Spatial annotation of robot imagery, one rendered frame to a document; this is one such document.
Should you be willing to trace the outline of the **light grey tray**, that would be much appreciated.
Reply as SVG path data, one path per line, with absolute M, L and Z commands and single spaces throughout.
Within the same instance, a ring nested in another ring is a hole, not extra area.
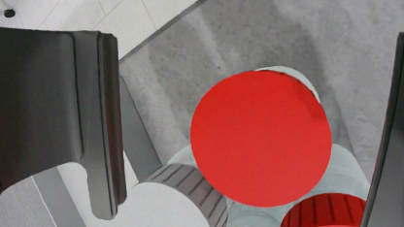
M 123 78 L 119 78 L 123 156 L 127 191 L 162 165 L 136 111 Z M 131 172 L 132 170 L 132 172 Z M 134 176 L 133 176 L 134 174 Z M 136 178 L 136 179 L 135 179 Z M 32 176 L 55 227 L 124 227 L 121 206 L 113 220 L 96 218 L 90 208 L 86 170 L 66 163 Z

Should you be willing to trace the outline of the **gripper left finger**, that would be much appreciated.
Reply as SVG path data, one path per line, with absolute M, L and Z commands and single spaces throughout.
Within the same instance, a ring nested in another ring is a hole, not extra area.
M 0 26 L 0 195 L 66 163 L 86 170 L 92 214 L 113 220 L 127 199 L 118 38 Z

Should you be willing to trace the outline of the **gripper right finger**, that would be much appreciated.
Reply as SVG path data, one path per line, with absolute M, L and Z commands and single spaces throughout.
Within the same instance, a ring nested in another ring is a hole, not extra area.
M 359 227 L 404 227 L 404 32 L 399 32 L 387 113 Z

